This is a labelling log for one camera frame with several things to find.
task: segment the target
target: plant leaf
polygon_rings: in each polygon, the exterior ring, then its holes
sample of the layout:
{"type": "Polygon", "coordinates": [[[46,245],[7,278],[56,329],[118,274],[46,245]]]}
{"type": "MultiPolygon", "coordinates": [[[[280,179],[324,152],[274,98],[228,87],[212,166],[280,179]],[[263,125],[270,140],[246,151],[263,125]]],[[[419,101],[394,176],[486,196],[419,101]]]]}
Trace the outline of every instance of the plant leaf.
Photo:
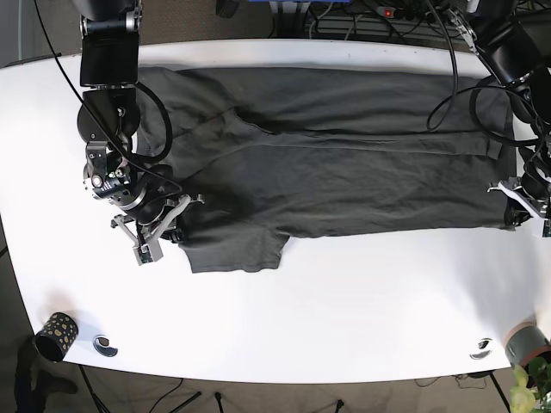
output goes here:
{"type": "Polygon", "coordinates": [[[511,388],[511,413],[530,413],[536,404],[536,397],[526,387],[511,388]]]}
{"type": "Polygon", "coordinates": [[[526,387],[528,385],[528,374],[518,364],[513,367],[513,375],[518,386],[526,387]]]}
{"type": "Polygon", "coordinates": [[[534,379],[538,380],[542,374],[547,375],[548,363],[543,357],[534,357],[528,363],[528,373],[534,379]]]}
{"type": "MultiPolygon", "coordinates": [[[[547,399],[546,398],[546,395],[551,391],[551,380],[547,380],[545,381],[543,384],[541,384],[540,386],[540,399],[547,399]]],[[[547,409],[550,409],[551,408],[551,405],[548,405],[548,403],[546,404],[546,407],[547,409]]]]}

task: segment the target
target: screw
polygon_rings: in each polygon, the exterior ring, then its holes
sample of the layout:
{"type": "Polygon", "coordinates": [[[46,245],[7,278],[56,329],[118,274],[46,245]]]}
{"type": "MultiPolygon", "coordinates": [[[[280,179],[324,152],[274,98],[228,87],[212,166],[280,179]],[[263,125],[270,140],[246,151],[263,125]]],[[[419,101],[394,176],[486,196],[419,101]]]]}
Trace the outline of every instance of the screw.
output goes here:
{"type": "Polygon", "coordinates": [[[94,188],[100,188],[103,185],[103,179],[99,175],[92,176],[92,185],[94,188]]]}

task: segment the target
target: white table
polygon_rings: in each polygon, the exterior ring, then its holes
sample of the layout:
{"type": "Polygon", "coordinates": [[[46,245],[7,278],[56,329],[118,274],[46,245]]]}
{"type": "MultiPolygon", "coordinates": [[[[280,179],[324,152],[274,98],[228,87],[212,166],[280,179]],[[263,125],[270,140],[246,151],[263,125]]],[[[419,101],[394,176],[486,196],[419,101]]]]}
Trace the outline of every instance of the white table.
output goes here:
{"type": "MultiPolygon", "coordinates": [[[[462,75],[483,77],[457,53],[462,75]]],[[[145,46],[142,65],[286,65],[449,73],[446,51],[316,40],[145,46]]],[[[79,56],[62,59],[78,85],[79,56]]],[[[551,244],[524,231],[408,231],[290,240],[281,267],[191,274],[184,253],[138,267],[118,210],[82,185],[79,103],[52,60],[0,71],[0,213],[34,331],[55,311],[80,336],[67,361],[265,383],[411,379],[507,367],[499,340],[537,312],[551,332],[551,244]],[[99,355],[97,334],[119,348],[99,355]]]]}

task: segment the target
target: t-shirt hem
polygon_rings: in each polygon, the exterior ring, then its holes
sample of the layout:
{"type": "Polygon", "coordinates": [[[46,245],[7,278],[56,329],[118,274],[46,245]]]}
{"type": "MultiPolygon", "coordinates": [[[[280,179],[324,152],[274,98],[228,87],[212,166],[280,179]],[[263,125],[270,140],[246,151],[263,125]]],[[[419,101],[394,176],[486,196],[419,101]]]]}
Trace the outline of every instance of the t-shirt hem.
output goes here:
{"type": "Polygon", "coordinates": [[[254,264],[231,264],[231,265],[209,265],[197,266],[191,265],[192,273],[213,273],[213,272],[229,272],[243,270],[246,273],[257,273],[263,269],[278,269],[279,261],[258,262],[254,264]]]}

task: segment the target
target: potted plant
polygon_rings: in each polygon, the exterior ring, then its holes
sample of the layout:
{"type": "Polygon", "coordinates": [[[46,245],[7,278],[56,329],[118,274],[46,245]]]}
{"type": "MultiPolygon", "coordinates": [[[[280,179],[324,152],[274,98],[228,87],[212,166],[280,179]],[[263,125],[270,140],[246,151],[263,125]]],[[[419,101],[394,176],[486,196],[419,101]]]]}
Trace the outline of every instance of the potted plant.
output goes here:
{"type": "Polygon", "coordinates": [[[551,413],[551,345],[534,323],[519,324],[505,339],[513,366],[511,413],[551,413]]]}
{"type": "Polygon", "coordinates": [[[511,388],[511,413],[551,412],[551,365],[543,357],[528,364],[528,373],[513,367],[515,386],[511,388]]]}

